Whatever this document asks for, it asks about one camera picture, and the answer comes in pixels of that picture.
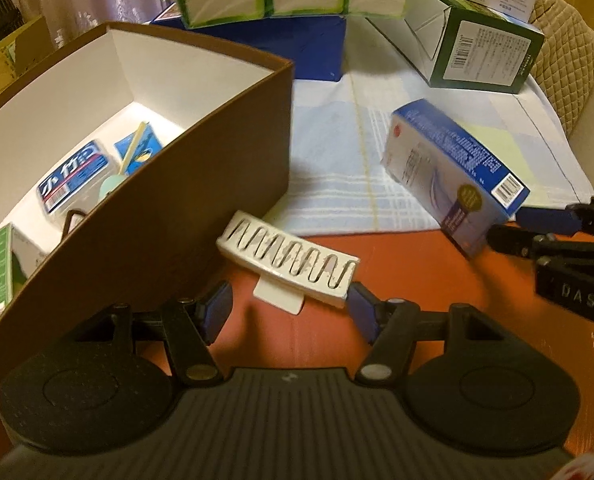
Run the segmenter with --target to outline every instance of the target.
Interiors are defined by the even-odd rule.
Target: box flap
[[[449,9],[441,0],[408,0],[406,23],[430,59],[441,44]]]

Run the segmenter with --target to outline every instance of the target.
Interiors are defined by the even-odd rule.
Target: barcode
[[[499,203],[508,208],[514,199],[523,191],[523,185],[519,182],[512,173],[508,173],[506,177],[493,189],[492,196],[494,196]]]
[[[417,150],[410,150],[410,155],[408,155],[408,160],[406,161],[406,169],[404,170],[404,174],[402,175],[402,179],[406,184],[410,184],[410,181],[414,177],[417,167],[419,167],[419,162],[421,161],[421,155]]]
[[[61,202],[61,200],[67,197],[69,193],[70,188],[68,187],[68,184],[62,184],[62,186],[55,189],[50,198],[46,200],[46,209],[50,211],[59,202]]]
[[[474,41],[475,40],[473,38],[466,38],[465,36],[459,37],[457,51],[455,52],[455,57],[452,60],[450,68],[464,68]]]

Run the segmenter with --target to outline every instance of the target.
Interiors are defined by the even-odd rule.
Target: metal screw
[[[389,366],[381,364],[365,365],[361,374],[369,381],[384,381],[392,375],[392,370]]]
[[[211,365],[192,365],[186,370],[191,381],[209,381],[217,376],[217,369]]]

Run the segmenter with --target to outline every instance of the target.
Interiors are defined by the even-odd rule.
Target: circular pad
[[[519,456],[563,444],[579,394],[538,352],[458,352],[428,361],[404,398],[431,434],[468,452]]]
[[[172,401],[157,366],[108,343],[40,354],[0,386],[0,418],[15,439],[59,454],[113,449],[144,435]]]

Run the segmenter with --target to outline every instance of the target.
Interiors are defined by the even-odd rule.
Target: green box
[[[433,88],[517,94],[544,41],[533,25],[466,0],[407,0],[372,24]]]
[[[14,225],[0,229],[0,316],[45,257]]]

